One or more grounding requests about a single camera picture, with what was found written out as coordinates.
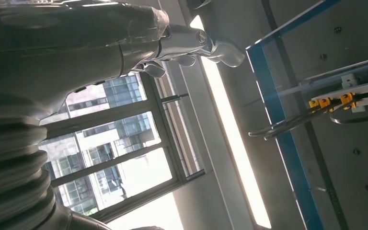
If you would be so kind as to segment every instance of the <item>blue metal frame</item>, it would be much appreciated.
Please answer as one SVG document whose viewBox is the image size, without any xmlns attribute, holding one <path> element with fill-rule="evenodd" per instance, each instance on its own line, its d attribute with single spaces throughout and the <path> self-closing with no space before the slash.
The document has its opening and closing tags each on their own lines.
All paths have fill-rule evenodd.
<svg viewBox="0 0 368 230">
<path fill-rule="evenodd" d="M 264 46 L 305 23 L 307 20 L 315 17 L 319 13 L 325 11 L 339 1 L 340 0 L 322 0 L 318 2 L 311 8 L 299 14 L 288 23 L 277 28 L 262 39 L 258 40 L 254 45 L 246 49 L 252 69 L 259 83 L 262 97 L 267 108 L 267 113 L 273 124 L 284 120 L 286 115 L 278 96 L 265 52 L 263 50 Z M 298 150 L 291 132 L 280 135 L 277 138 L 277 142 L 290 176 L 290 180 L 307 229 L 324 230 L 317 207 L 312 197 L 310 184 L 304 172 L 304 168 L 302 166 L 301 159 L 299 157 Z"/>
</svg>

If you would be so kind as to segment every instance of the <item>window frame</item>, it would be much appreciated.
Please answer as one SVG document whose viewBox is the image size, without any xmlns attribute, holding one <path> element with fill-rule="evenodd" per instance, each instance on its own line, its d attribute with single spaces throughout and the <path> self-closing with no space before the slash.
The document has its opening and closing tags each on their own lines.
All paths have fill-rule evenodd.
<svg viewBox="0 0 368 230">
<path fill-rule="evenodd" d="M 105 223 L 110 222 L 154 199 L 157 199 L 204 174 L 204 171 L 201 170 L 191 177 L 186 177 L 186 173 L 178 153 L 179 147 L 176 145 L 176 142 L 173 139 L 173 134 L 171 133 L 171 129 L 168 126 L 169 121 L 161 103 L 156 82 L 146 73 L 142 73 L 139 76 L 146 94 L 146 100 L 49 123 L 43 126 L 47 129 L 47 139 L 50 139 L 78 132 L 84 129 L 105 125 L 110 122 L 122 120 L 124 118 L 140 115 L 146 112 L 152 113 L 157 132 L 161 139 L 160 143 L 123 154 L 109 161 L 83 168 L 80 171 L 72 172 L 51 181 L 51 186 L 56 188 L 60 185 L 72 182 L 76 179 L 83 178 L 96 172 L 100 172 L 101 170 L 123 163 L 130 159 L 141 157 L 153 150 L 163 148 L 172 178 L 153 188 L 126 198 L 124 201 L 99 210 L 98 212 L 90 215 L 90 217 Z"/>
</svg>

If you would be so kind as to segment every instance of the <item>light fixture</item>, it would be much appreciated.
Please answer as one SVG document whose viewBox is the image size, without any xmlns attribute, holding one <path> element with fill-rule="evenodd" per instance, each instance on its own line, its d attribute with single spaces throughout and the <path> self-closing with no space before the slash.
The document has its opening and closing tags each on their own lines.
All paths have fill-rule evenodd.
<svg viewBox="0 0 368 230">
<path fill-rule="evenodd" d="M 190 25 L 193 28 L 204 29 L 199 15 L 194 18 Z M 228 137 L 233 158 L 241 176 L 241 182 L 245 189 L 254 219 L 258 225 L 270 229 L 269 216 L 267 215 L 262 195 L 257 186 L 256 178 L 254 177 L 252 166 L 249 162 L 249 157 L 243 144 L 238 125 L 236 124 L 235 116 L 233 115 L 218 67 L 206 57 L 201 57 L 201 61 L 212 90 L 212 95 L 217 104 L 217 109 L 222 119 L 222 124 Z"/>
</svg>

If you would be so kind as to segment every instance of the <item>wall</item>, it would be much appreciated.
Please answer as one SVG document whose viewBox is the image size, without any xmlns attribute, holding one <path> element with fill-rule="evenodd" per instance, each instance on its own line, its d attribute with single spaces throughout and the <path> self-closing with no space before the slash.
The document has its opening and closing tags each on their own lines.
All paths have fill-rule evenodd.
<svg viewBox="0 0 368 230">
<path fill-rule="evenodd" d="M 184 230 L 230 230 L 232 226 L 213 172 L 173 192 Z"/>
<path fill-rule="evenodd" d="M 316 0 L 270 0 L 277 25 L 295 17 Z M 270 32 L 263 6 L 259 0 L 237 0 L 228 4 L 225 0 L 212 3 L 195 11 L 201 14 L 207 29 L 228 37 L 244 48 Z M 334 28 L 342 27 L 336 34 Z M 298 80 L 368 59 L 368 1 L 343 0 L 328 12 L 320 15 L 300 29 L 283 37 L 292 68 Z M 269 61 L 278 83 L 278 90 L 289 85 L 276 47 L 268 48 Z M 320 55 L 327 60 L 321 61 Z M 225 77 L 226 89 L 231 92 L 232 105 L 237 109 L 238 122 L 243 128 L 244 142 L 248 145 L 253 169 L 272 222 L 272 229 L 304 229 L 294 197 L 287 185 L 287 175 L 273 141 L 247 137 L 247 132 L 268 125 L 263 103 L 256 87 L 256 78 L 245 62 L 231 69 L 220 65 Z M 288 115 L 298 108 L 293 98 L 284 98 Z M 349 229 L 368 229 L 368 124 L 338 126 L 329 118 L 321 117 L 313 122 L 315 134 L 324 155 L 331 179 L 339 196 Z M 305 172 L 313 188 L 318 211 L 326 229 L 339 229 L 335 214 L 324 188 L 307 131 L 302 127 L 293 131 Z M 354 148 L 363 154 L 355 156 Z"/>
</svg>

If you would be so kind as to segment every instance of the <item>glass panel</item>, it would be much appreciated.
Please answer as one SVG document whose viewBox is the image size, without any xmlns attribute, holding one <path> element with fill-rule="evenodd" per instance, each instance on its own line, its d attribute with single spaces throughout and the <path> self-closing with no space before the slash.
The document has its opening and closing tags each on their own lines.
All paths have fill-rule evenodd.
<svg viewBox="0 0 368 230">
<path fill-rule="evenodd" d="M 177 94 L 171 80 L 167 74 L 167 78 L 159 78 L 156 81 L 158 83 L 160 97 L 169 97 Z M 169 126 L 175 137 L 176 145 L 179 147 L 180 160 L 186 176 L 199 172 L 204 167 L 198 160 L 199 151 L 197 145 L 194 146 L 194 144 L 197 144 L 195 137 L 192 136 L 194 131 L 188 130 L 191 125 L 187 114 L 192 113 L 195 117 L 194 111 L 189 111 L 188 109 L 188 107 L 192 109 L 191 101 L 188 97 L 183 97 L 178 101 L 167 103 L 163 107 L 169 119 Z"/>
<path fill-rule="evenodd" d="M 48 153 L 45 168 L 56 179 L 160 142 L 153 116 L 146 112 L 45 140 L 39 149 Z M 105 172 L 101 182 L 107 182 L 112 190 L 114 179 L 111 172 Z"/>
<path fill-rule="evenodd" d="M 87 89 L 81 92 L 70 93 L 60 110 L 50 117 L 41 120 L 40 125 L 146 99 L 140 76 L 129 73 L 120 78 L 109 79 L 101 85 L 87 86 Z"/>
<path fill-rule="evenodd" d="M 160 148 L 60 185 L 55 191 L 63 205 L 90 215 L 171 178 L 164 150 Z"/>
<path fill-rule="evenodd" d="M 165 230 L 184 230 L 172 193 L 160 197 L 107 224 L 113 230 L 157 226 Z"/>
</svg>

